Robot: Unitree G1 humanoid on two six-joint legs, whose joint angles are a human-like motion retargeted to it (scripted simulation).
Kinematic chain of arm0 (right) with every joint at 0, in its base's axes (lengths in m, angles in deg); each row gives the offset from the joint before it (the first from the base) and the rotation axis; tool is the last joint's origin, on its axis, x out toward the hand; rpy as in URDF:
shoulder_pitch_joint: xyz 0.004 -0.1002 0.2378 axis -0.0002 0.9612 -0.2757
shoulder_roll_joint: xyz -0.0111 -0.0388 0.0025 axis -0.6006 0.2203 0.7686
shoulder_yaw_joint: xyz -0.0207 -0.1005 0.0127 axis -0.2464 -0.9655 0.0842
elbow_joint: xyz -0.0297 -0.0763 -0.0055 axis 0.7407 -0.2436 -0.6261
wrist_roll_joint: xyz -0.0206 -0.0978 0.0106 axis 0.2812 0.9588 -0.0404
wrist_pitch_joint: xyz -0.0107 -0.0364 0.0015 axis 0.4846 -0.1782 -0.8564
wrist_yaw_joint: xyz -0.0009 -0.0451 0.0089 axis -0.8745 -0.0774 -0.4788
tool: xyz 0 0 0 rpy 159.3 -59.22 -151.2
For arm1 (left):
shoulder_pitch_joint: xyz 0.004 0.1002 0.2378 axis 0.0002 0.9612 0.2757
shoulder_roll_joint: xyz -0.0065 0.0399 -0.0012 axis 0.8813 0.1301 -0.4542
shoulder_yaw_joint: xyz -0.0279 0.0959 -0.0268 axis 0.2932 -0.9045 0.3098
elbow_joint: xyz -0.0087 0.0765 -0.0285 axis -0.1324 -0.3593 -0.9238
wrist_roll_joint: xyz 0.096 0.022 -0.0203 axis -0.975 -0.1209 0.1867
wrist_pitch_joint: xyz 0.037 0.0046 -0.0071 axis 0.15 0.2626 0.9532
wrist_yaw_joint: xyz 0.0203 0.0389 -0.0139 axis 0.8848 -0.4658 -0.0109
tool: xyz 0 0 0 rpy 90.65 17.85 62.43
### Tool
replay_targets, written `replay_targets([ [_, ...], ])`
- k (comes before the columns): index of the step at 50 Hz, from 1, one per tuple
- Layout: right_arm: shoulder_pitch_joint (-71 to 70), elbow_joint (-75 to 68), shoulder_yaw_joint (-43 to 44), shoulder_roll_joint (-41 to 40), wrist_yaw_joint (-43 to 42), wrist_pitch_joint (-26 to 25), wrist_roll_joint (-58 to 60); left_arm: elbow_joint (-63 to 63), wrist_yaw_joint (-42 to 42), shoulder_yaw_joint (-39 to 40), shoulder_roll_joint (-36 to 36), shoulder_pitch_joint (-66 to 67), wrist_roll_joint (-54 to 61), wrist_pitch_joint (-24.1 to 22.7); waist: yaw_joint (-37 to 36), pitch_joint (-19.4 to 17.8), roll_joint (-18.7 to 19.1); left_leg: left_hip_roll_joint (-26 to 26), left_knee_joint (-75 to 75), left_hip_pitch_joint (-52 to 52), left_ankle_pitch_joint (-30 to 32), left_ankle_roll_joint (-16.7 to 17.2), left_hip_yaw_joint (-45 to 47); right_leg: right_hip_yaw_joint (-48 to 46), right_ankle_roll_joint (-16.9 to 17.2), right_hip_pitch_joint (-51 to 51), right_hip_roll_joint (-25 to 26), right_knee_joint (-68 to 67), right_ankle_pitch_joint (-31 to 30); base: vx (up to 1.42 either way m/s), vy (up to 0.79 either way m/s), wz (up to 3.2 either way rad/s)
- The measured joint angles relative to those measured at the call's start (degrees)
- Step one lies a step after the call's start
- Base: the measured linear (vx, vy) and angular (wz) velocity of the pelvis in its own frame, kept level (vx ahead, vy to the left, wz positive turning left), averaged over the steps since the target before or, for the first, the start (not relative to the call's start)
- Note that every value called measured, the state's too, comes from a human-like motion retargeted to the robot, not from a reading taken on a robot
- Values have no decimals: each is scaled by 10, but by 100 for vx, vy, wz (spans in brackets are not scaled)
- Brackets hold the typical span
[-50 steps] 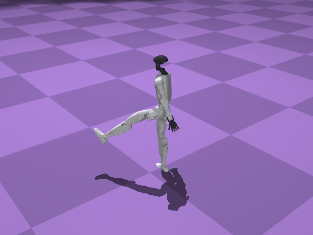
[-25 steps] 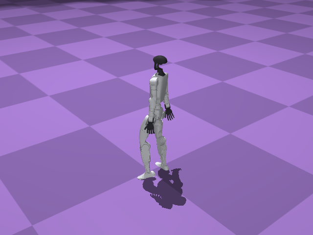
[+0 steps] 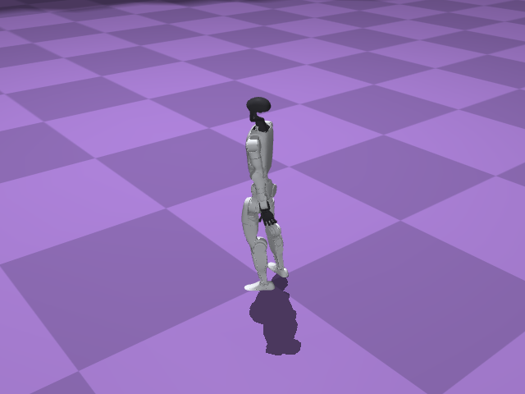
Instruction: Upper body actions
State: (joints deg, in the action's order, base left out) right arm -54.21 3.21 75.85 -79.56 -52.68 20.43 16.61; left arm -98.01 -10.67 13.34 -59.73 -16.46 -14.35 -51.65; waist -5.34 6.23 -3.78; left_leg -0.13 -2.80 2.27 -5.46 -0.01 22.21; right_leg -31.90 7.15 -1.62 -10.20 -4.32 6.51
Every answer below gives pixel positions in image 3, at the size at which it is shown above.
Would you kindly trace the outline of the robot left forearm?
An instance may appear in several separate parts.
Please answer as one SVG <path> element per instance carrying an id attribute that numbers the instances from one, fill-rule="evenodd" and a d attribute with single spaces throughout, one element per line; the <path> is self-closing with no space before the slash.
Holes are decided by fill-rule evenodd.
<path id="1" fill-rule="evenodd" d="M 256 189 L 256 194 L 258 195 L 258 202 L 260 203 L 261 209 L 267 209 L 267 194 L 266 194 L 266 183 L 263 179 L 263 176 L 259 172 L 255 172 L 252 176 L 254 182 L 254 188 Z"/>

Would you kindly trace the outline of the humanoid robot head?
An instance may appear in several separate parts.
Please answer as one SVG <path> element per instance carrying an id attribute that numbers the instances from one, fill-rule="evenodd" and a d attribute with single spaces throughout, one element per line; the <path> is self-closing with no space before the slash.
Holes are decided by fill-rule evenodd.
<path id="1" fill-rule="evenodd" d="M 250 121 L 256 122 L 258 131 L 264 132 L 269 130 L 270 126 L 266 124 L 263 117 L 257 116 L 257 112 L 267 112 L 271 108 L 270 102 L 262 97 L 255 97 L 250 99 L 246 104 L 247 109 L 250 111 Z M 253 130 L 256 128 L 254 127 Z"/>

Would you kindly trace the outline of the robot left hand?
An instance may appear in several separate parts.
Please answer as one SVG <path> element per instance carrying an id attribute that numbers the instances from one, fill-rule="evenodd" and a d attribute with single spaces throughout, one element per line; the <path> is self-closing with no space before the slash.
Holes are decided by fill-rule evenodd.
<path id="1" fill-rule="evenodd" d="M 273 225 L 274 223 L 277 223 L 277 221 L 275 220 L 272 212 L 270 211 L 270 205 L 269 205 L 268 201 L 267 201 L 267 206 L 268 206 L 267 209 L 261 209 L 260 208 L 260 204 L 259 204 L 259 208 L 261 210 L 261 217 L 259 218 L 259 222 L 261 222 L 263 220 L 264 226 L 266 226 L 266 225 L 271 226 L 271 224 Z M 272 222 L 272 220 L 273 220 L 273 222 Z M 270 223 L 269 223 L 269 221 L 270 221 Z"/>

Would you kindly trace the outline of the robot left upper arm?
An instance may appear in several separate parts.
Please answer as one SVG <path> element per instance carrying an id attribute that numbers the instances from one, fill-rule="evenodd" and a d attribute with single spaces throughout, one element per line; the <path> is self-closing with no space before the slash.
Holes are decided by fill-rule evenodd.
<path id="1" fill-rule="evenodd" d="M 261 173 L 263 177 L 263 163 L 260 153 L 261 147 L 262 146 L 258 135 L 250 136 L 246 142 L 246 149 L 249 153 L 250 162 L 254 167 L 254 170 L 250 172 L 250 178 L 252 179 L 252 181 L 252 176 L 255 172 Z"/>

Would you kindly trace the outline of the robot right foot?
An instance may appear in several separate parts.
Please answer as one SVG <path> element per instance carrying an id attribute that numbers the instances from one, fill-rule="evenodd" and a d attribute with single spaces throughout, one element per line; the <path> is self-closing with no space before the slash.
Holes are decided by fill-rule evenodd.
<path id="1" fill-rule="evenodd" d="M 281 266 L 281 270 L 279 270 L 276 267 L 276 264 L 273 262 L 268 263 L 268 268 L 270 268 L 273 272 L 279 274 L 281 277 L 288 277 L 289 273 L 285 267 Z"/>

